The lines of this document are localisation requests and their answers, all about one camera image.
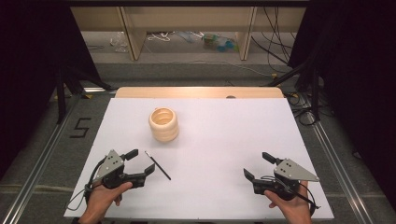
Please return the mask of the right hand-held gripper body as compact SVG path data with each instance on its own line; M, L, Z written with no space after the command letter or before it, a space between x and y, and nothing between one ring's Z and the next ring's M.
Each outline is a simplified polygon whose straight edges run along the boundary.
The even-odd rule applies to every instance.
M253 190L255 194L264 194L266 190L274 192L285 201L298 195L301 181L319 182L319 178L291 159L283 159L276 165L273 176L255 177Z

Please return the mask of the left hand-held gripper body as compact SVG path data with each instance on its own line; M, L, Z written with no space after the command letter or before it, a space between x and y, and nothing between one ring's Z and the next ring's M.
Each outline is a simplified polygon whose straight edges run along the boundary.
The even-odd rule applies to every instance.
M139 177L141 173L128 175L124 172L125 162L114 149L98 162L93 171L92 183L102 184L107 189L115 189L123 183L131 182L132 188L142 188L146 179Z

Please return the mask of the thin black pen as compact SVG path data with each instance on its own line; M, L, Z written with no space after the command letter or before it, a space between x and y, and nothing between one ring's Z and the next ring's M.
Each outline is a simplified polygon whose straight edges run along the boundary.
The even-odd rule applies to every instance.
M160 169L160 171L166 176L168 180L172 180L171 176L165 172L165 170L161 167L161 165L145 150L147 156L155 163L155 165Z

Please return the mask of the cream ribbed pen holder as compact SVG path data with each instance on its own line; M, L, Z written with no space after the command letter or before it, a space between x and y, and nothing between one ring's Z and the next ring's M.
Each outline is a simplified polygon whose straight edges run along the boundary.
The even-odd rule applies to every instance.
M171 108L155 108L148 117L148 124L152 136L159 142L170 142L178 136L177 114Z

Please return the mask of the person's left hand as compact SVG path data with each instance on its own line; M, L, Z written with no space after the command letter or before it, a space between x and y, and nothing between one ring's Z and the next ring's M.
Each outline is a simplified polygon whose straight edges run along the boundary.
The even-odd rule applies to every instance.
M102 220L111 204L120 205L121 194L129 190L133 184L123 183L115 189L107 189L103 185L96 187L88 201L87 208L81 217L90 217Z

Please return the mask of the person's right hand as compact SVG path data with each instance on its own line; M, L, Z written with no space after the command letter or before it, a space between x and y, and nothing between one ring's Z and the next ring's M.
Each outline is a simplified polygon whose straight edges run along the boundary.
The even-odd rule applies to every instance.
M271 201L269 207L278 207L289 224L312 224L308 202L298 197L284 201L270 190L264 195Z

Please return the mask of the white table cover sheet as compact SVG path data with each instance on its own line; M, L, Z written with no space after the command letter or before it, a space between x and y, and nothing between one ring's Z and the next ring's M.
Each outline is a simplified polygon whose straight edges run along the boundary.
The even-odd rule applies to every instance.
M149 116L157 107L174 110L178 136L159 142L151 133ZM314 166L307 153L289 103L267 99L137 99L110 100L92 144L74 195L89 181L93 168L111 149L120 154L138 149L125 164L125 173L157 167L142 188L124 193L109 218L174 221L234 221L276 219L281 212L254 193L243 169L255 177L272 175L275 166L262 158L267 152L289 158L308 171Z

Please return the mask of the black metal stand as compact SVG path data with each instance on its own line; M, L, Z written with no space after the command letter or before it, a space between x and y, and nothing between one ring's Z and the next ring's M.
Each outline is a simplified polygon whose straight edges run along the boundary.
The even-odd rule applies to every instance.
M311 106L309 112L312 113L314 122L320 121L318 114L318 69L312 62L306 61L298 65L285 75L266 84L266 87L275 87L295 75L299 76L294 86L295 90L306 91L307 88L310 88Z
M92 84L104 89L105 91L116 91L117 88L112 87L101 80L99 77L95 77L85 73L73 66L64 66L59 69L56 74L56 92L58 101L58 120L60 124L66 116L66 102L64 86L66 86L72 94L82 94L84 88L80 81L88 80Z

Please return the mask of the wooden table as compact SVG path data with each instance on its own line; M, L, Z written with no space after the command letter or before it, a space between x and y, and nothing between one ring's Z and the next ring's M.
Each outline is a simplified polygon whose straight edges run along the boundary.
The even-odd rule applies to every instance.
M122 87L116 98L283 98L276 87Z

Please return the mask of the clear plastic bag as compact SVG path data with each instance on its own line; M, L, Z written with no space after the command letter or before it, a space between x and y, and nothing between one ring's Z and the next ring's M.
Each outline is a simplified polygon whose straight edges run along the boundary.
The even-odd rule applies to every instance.
M116 52L125 53L129 51L124 32L117 32L113 37L111 37L110 45Z

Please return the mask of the black curtain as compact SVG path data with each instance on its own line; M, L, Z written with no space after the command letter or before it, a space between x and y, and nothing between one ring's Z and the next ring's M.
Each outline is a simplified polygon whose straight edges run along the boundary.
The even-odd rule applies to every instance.
M62 70L99 78L71 8L0 0L0 178L31 137Z
M320 76L355 151L396 210L396 0L310 0L290 58L300 65L337 10Z

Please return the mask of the light wooden shelf unit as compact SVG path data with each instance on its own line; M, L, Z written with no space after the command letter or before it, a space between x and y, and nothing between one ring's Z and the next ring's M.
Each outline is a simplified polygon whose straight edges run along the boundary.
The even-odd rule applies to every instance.
M296 33L304 7L72 7L82 31L124 32L132 60L139 58L148 32L234 32L241 60L248 58L251 34Z

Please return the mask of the green and blue plastic bottles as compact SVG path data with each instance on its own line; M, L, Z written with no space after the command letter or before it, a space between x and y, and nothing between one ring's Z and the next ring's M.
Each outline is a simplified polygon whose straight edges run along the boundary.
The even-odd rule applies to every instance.
M208 49L215 49L218 52L225 52L228 50L238 51L239 48L236 43L228 37L214 34L204 34L204 46Z

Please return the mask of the metal floor rail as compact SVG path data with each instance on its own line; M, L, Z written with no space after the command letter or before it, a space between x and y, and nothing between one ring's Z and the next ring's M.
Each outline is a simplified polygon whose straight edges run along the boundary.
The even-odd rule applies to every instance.
M315 133L315 137L320 144L322 154L325 156L327 163L330 164L330 171L335 176L335 183L342 190L342 195L346 198L348 207L354 214L359 224L374 224L370 216L367 206L361 195L358 193L356 185L352 183L351 175L347 172L345 165L341 161L341 157L337 154L331 139L325 132L318 115L314 114L314 107L311 102L304 96L303 109L307 110L308 127Z
M46 145L42 148L39 157L35 161L35 166L30 170L28 177L20 187L16 188L16 197L8 208L5 217L0 221L0 224L18 224L25 207L32 197L36 184L43 175L50 158L60 141L61 135L64 132L66 123L79 99L79 95L74 95L66 104L66 112L64 116L55 123L55 126L50 133L50 137L46 142Z

